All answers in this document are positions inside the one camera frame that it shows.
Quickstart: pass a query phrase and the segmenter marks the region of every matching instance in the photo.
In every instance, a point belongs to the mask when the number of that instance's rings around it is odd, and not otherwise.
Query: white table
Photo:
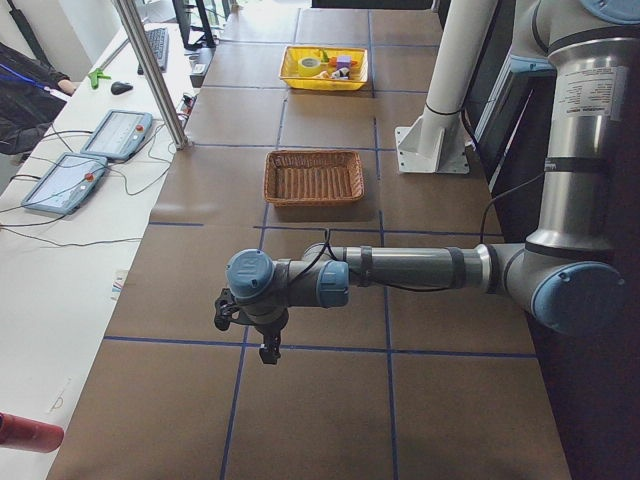
[[[177,105],[183,93],[194,92],[178,27],[169,28],[169,66],[164,77]],[[96,66],[124,38],[124,31],[119,32]],[[93,130],[114,108],[151,113],[155,130],[162,119],[146,79],[136,73],[137,63],[131,45],[127,45],[106,68],[112,80],[101,80],[99,88],[92,90],[85,79],[55,121],[55,129]],[[109,87],[115,80],[129,82],[134,88],[114,96]],[[87,139],[86,135],[63,136],[76,151]],[[54,136],[42,141],[32,155],[55,161],[65,151]],[[150,151],[166,161],[152,158]],[[129,191],[137,192],[162,175],[173,151],[163,128],[152,148],[148,144],[127,163],[113,168],[126,175]],[[30,158],[19,173],[41,176],[50,165]],[[140,238],[163,181],[164,177],[139,195],[129,196],[122,177],[107,172],[97,192],[73,215],[50,225],[15,230],[58,243]],[[0,210],[19,205],[33,185],[26,180],[11,182],[0,197]],[[5,225],[42,223],[51,218],[55,216],[23,208],[0,214]],[[59,248],[0,231],[0,412],[67,427],[116,304],[111,298],[116,271],[130,267],[138,245],[134,241]],[[0,448],[1,476],[12,480],[45,478],[55,455]]]

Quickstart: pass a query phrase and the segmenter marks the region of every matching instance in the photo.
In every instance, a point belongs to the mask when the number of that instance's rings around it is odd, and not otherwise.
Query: black clothing
[[[69,79],[51,67],[22,55],[0,43],[0,64],[58,89]],[[65,102],[0,67],[0,153],[13,155],[32,150],[56,118]]]

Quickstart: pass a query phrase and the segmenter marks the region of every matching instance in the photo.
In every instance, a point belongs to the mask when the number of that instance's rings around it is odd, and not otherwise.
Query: blue and white device
[[[152,122],[150,113],[109,110],[80,152],[111,161],[129,160],[140,148]]]
[[[63,153],[21,205],[32,210],[69,215],[94,191],[107,164],[106,157]]]

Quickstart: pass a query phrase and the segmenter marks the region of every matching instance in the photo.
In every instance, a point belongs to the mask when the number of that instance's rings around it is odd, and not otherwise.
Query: warning label
[[[625,67],[591,68],[559,76],[553,119],[604,115],[620,120],[626,77]]]

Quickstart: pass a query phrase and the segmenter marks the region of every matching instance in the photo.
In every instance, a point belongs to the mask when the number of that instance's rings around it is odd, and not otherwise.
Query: white wall
[[[120,27],[110,0],[14,0],[56,69],[79,81]],[[0,3],[0,41],[33,56]]]

